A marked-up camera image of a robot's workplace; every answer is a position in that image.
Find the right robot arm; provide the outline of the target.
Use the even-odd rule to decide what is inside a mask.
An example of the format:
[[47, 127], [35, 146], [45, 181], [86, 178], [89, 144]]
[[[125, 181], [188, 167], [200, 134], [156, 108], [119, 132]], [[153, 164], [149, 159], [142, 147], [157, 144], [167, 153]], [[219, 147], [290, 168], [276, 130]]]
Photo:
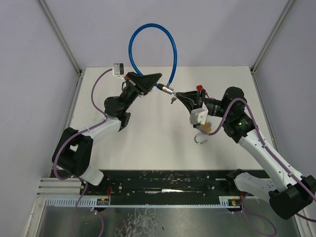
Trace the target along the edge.
[[315, 201], [316, 179], [296, 170], [266, 140], [242, 89], [229, 87], [221, 100], [207, 97], [205, 89], [175, 92], [174, 98], [188, 109], [193, 128], [207, 136], [223, 129], [252, 155], [271, 179], [267, 182], [238, 169], [230, 176], [238, 190], [268, 202], [285, 220]]

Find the blue cable lock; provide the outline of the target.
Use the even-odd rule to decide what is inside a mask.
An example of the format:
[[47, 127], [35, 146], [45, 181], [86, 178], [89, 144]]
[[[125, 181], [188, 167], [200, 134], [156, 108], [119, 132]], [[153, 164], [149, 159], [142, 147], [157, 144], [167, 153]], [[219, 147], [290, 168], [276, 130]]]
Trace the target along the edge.
[[145, 73], [141, 67], [168, 66], [169, 74], [155, 86], [169, 95], [175, 94], [171, 84], [176, 74], [178, 53], [175, 40], [167, 28], [157, 23], [138, 27], [130, 37], [128, 57], [132, 68], [140, 76]]

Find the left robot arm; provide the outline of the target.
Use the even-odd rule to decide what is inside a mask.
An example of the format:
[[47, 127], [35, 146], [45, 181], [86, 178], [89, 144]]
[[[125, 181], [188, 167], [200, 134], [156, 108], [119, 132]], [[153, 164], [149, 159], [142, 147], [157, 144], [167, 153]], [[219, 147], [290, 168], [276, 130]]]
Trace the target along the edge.
[[140, 76], [129, 72], [119, 96], [104, 101], [103, 118], [84, 129], [66, 128], [52, 156], [54, 175], [65, 180], [71, 176], [98, 186], [104, 174], [90, 164], [93, 145], [106, 136], [123, 130], [129, 122], [128, 108], [137, 97], [147, 95], [161, 78], [161, 73]]

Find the blue lock keys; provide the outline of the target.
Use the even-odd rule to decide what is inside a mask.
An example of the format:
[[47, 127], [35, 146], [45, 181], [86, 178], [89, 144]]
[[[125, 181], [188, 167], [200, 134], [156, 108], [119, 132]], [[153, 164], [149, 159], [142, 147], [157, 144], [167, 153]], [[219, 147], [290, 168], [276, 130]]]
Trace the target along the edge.
[[170, 104], [173, 104], [177, 100], [176, 92], [173, 92], [172, 95], [173, 95], [173, 97], [171, 98], [171, 103]]

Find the red cable padlock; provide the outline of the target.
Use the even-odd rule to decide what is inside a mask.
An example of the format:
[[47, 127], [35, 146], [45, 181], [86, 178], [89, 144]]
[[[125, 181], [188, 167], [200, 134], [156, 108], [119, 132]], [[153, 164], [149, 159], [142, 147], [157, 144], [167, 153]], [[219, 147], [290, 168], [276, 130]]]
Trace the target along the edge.
[[[197, 91], [199, 91], [199, 92], [202, 92], [202, 90], [204, 90], [204, 88], [203, 88], [203, 86], [202, 85], [197, 85], [196, 86], [196, 89], [197, 89]], [[209, 98], [209, 95], [208, 95], [208, 93], [205, 91], [205, 96], [207, 97], [207, 98]]]

